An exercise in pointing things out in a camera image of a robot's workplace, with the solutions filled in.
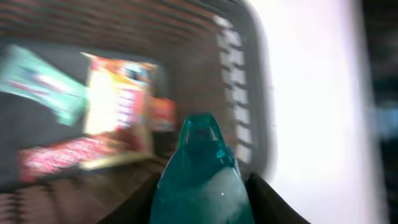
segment dark object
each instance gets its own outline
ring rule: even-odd
[[[170,159],[170,156],[177,149],[177,137],[174,131],[154,131],[154,152],[156,156],[163,159]]]
[[[17,96],[0,93],[0,185],[15,183],[18,180],[17,136],[12,126],[15,119],[13,107],[17,106]]]
[[[398,14],[398,4],[392,0],[363,0],[362,7],[373,86],[371,94],[374,95],[377,110],[389,111],[379,117],[382,122],[378,122],[375,129],[383,130],[378,146],[381,149],[389,218],[391,223],[398,223],[398,139],[394,126],[398,115],[398,17],[392,16]]]
[[[256,223],[272,224],[308,224],[257,174],[250,174],[246,181],[246,190]]]

